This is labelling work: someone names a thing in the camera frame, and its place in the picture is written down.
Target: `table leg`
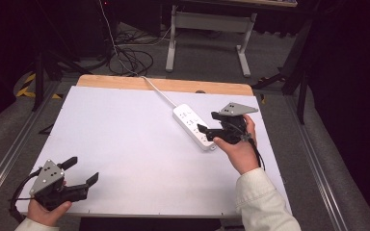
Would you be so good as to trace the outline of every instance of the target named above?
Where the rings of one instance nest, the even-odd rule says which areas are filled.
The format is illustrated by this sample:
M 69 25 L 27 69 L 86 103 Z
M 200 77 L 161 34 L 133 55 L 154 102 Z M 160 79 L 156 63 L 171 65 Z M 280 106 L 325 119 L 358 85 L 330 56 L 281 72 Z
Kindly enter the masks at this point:
M 167 65 L 165 67 L 166 71 L 173 71 L 173 60 L 175 58 L 175 20 L 176 20 L 176 8 L 177 6 L 172 6 L 171 13 L 171 38 L 170 47 L 168 48 Z
M 239 56 L 240 65 L 242 67 L 243 76 L 251 77 L 251 71 L 249 70 L 248 61 L 246 60 L 245 50 L 248 46 L 249 39 L 251 38 L 251 30 L 253 29 L 254 21 L 256 20 L 257 13 L 251 14 L 251 20 L 248 23 L 248 28 L 245 33 L 245 38 L 242 45 L 237 45 L 236 50 Z

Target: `white power strip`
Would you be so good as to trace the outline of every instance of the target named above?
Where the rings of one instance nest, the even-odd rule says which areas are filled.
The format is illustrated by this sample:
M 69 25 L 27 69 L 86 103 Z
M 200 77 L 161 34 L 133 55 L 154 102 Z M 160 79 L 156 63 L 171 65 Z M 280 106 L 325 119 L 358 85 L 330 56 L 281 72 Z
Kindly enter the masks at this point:
M 208 127 L 207 124 L 188 105 L 181 104 L 174 108 L 172 116 L 200 148 L 205 151 L 216 148 L 215 143 L 208 141 L 206 135 L 198 129 L 198 124 Z

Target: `wooden table edge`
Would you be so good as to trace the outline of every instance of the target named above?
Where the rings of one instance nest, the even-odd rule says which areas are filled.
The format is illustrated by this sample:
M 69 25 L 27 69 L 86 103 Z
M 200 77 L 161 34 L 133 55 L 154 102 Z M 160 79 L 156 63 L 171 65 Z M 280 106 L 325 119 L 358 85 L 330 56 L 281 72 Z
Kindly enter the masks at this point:
M 213 94 L 253 95 L 251 86 L 246 84 L 216 83 L 189 80 L 154 79 L 148 78 L 159 90 L 196 92 L 203 90 Z M 82 75 L 76 86 L 104 89 L 126 90 L 154 90 L 154 88 L 141 77 Z

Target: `table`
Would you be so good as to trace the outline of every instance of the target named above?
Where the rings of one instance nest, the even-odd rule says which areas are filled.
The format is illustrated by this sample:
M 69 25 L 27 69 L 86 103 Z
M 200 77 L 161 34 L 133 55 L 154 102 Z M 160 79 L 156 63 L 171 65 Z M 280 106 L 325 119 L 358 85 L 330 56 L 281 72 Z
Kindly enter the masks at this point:
M 279 8 L 294 8 L 297 3 L 294 2 L 279 2 L 272 0 L 230 0 L 229 3 L 242 3 L 259 6 L 270 6 Z M 252 13 L 251 17 L 238 17 L 238 16 L 224 16 L 224 15 L 212 15 L 204 13 L 183 13 L 178 12 L 177 6 L 172 6 L 172 17 L 171 17 L 171 38 L 170 46 L 168 50 L 166 70 L 168 72 L 173 71 L 173 61 L 175 57 L 175 30 L 176 28 L 188 28 L 188 29 L 200 29 L 200 30 L 214 30 L 214 31 L 226 31 L 234 33 L 244 33 L 244 39 L 242 45 L 236 46 L 236 51 L 239 57 L 239 62 L 243 70 L 245 77 L 251 76 L 248 62 L 246 60 L 246 47 L 251 37 L 251 30 L 254 26 L 257 13 Z
M 240 84 L 150 79 L 171 99 L 186 103 L 210 126 L 210 112 L 229 101 L 258 108 L 251 87 Z M 191 93 L 203 90 L 207 93 Z M 261 113 L 256 123 L 267 173 L 290 210 Z M 202 151 L 172 118 L 172 109 L 143 78 L 83 75 L 67 95 L 34 168 L 47 159 L 78 156 L 66 171 L 69 185 L 99 171 L 87 200 L 73 204 L 80 217 L 237 218 L 239 177 L 222 150 Z M 24 189 L 31 189 L 29 182 Z M 21 213 L 27 201 L 18 201 Z

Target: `white sleeve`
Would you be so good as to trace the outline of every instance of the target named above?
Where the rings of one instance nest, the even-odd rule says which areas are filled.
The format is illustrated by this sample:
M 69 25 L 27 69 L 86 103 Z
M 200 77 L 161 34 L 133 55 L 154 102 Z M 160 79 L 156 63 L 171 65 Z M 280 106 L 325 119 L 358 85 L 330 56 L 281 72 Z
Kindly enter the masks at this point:
M 14 231 L 58 231 L 59 227 L 49 227 L 37 222 L 32 221 L 31 219 L 24 219 L 19 226 Z
M 301 230 L 297 220 L 287 211 L 283 197 L 261 167 L 237 180 L 236 211 L 242 215 L 248 231 Z

